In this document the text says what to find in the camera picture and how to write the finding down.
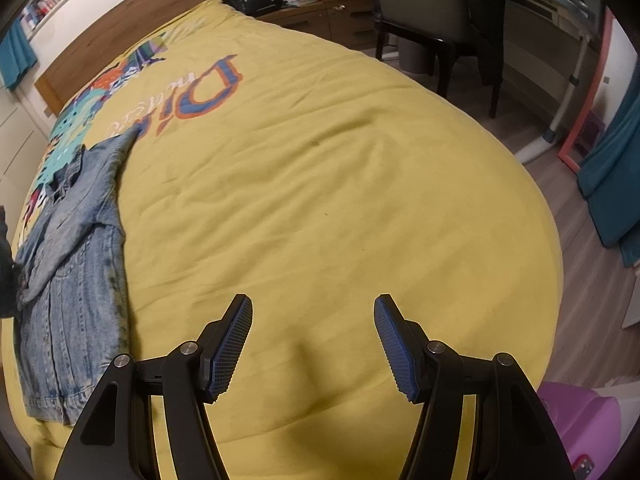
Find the blue denim jacket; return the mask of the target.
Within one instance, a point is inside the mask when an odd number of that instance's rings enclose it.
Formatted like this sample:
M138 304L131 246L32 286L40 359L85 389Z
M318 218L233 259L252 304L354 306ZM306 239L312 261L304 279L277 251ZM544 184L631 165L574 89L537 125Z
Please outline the blue denim jacket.
M81 145L46 186L17 253L14 350L28 416L73 425L129 349L125 230L117 180L139 130Z

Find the purple plastic stool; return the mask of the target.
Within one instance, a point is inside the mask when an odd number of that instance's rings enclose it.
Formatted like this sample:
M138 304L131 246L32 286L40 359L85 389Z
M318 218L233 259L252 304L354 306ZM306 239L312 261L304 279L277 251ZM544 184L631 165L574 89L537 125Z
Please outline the purple plastic stool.
M543 382L538 396L555 426L577 479L600 479L620 449L622 415L614 396Z

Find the white wardrobe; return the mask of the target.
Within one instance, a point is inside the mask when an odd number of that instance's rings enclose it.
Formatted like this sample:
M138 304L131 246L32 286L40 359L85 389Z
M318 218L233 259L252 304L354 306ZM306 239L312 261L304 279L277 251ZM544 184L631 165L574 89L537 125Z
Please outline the white wardrobe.
M13 230L36 175L47 141L14 95L1 88L1 205Z

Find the teal curtain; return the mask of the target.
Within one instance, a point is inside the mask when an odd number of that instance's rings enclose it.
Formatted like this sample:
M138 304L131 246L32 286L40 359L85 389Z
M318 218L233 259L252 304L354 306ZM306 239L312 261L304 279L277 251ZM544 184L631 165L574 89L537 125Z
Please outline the teal curtain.
M4 86L14 91L25 75L37 64L35 51L17 18L1 40L0 70Z

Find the yellow dinosaur bedspread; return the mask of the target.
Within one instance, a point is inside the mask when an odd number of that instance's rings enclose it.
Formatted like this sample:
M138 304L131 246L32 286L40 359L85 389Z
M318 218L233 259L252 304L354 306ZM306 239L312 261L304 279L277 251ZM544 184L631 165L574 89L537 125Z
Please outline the yellow dinosaur bedspread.
M11 214L20 246L76 145L141 122L118 182L130 348L254 306L208 410L233 479L395 479L420 410L373 322L389 294L467 356L549 364L562 297L539 188L484 127L361 52L219 0L137 34L68 103Z

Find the wooden headboard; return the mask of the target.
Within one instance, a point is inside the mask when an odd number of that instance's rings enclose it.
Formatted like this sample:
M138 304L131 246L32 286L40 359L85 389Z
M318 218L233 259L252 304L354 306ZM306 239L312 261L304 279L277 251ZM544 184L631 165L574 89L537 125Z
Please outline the wooden headboard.
M47 115L108 62L205 0L67 0L32 37L39 67L34 87Z

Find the wooden nightstand drawers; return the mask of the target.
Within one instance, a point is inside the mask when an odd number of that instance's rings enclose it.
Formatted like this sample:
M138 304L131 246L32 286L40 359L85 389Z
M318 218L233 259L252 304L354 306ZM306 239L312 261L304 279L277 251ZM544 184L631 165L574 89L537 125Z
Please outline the wooden nightstand drawers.
M358 50L375 44L374 14L374 0L297 0L262 20Z

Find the grey desk chair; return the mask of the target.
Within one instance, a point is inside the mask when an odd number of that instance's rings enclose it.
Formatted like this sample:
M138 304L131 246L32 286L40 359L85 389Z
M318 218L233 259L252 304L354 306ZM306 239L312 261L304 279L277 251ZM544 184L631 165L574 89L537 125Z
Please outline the grey desk chair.
M503 81L503 27L506 0L378 0L375 58L387 37L418 44L438 68L437 94L448 94L454 63L472 56L480 82L491 88L488 114L497 115Z

